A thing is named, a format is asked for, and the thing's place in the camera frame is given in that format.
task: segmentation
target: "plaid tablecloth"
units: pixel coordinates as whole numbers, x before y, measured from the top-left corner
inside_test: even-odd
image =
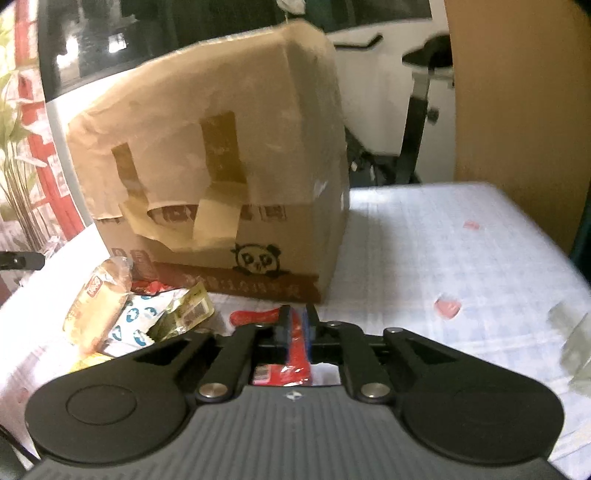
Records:
[[[68,365],[56,327],[106,256],[96,229],[86,229],[0,310],[0,349],[11,353],[0,367],[0,423],[25,443],[24,399]],[[64,270],[72,262],[76,270]],[[58,297],[46,291],[49,282],[61,282]],[[442,316],[438,299],[459,306],[457,315]],[[218,294],[212,300],[225,322],[234,310],[276,305]],[[492,186],[444,184],[351,192],[339,262],[318,311],[321,320],[356,323],[374,335],[401,326],[547,384],[566,411],[550,460],[584,480],[591,473],[591,398],[569,389],[560,366],[564,337],[548,311],[561,301],[581,317],[591,311],[586,282],[540,229]]]

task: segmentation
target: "red stain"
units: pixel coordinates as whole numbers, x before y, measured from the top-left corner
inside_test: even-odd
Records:
[[[25,387],[21,387],[17,394],[17,402],[23,403],[29,398],[29,391]]]
[[[454,318],[462,308],[462,304],[458,300],[450,300],[445,298],[438,298],[435,301],[435,311],[448,320]]]
[[[480,224],[473,220],[467,220],[464,222],[464,228],[468,228],[468,230],[480,230]]]

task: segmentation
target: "red wrapper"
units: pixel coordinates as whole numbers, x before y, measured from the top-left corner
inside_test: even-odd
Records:
[[[154,280],[152,282],[139,280],[134,281],[131,284],[131,291],[136,295],[146,295],[150,297],[154,297],[163,291],[170,291],[175,290],[175,287],[170,287],[169,285],[164,285],[163,283]]]
[[[279,309],[268,312],[238,311],[230,315],[234,326],[248,323],[275,323],[279,318]],[[291,339],[287,363],[285,365],[259,365],[252,379],[253,385],[273,387],[293,387],[295,385],[311,385],[312,375],[310,362],[306,354],[306,339],[299,313],[290,309]]]

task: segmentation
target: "cardboard box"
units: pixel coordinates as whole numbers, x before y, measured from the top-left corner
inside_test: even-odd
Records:
[[[71,121],[86,203],[135,280],[320,301],[349,208],[333,53],[303,21],[197,44]]]

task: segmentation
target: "snack package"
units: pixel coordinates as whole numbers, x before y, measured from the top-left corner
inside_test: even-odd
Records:
[[[131,289],[131,261],[111,257],[92,272],[64,321],[67,339],[78,346],[80,356],[95,353],[117,321]]]
[[[164,285],[162,282],[159,282],[158,280],[137,280],[131,284],[131,291],[136,295],[149,295],[151,297],[158,295],[163,291],[169,291],[174,289],[175,287],[171,287],[170,285]]]
[[[150,338],[157,342],[188,332],[214,312],[213,303],[202,282],[192,287],[178,300],[178,306],[170,310],[148,331]]]
[[[148,336],[148,330],[162,315],[175,309],[187,292],[186,288],[179,288],[155,296],[129,294],[102,351],[121,356],[152,345],[154,340]]]
[[[247,323],[275,323],[279,319],[279,309],[267,312],[237,311],[230,315],[234,326]],[[253,385],[273,387],[293,387],[312,385],[311,366],[306,347],[306,326],[298,311],[290,309],[290,351],[285,365],[258,365],[252,377]]]
[[[78,370],[83,370],[88,367],[93,367],[95,365],[104,364],[108,360],[111,360],[110,356],[103,355],[102,353],[93,353],[86,358],[78,360],[72,366],[72,368],[70,368],[70,373],[77,372]]]

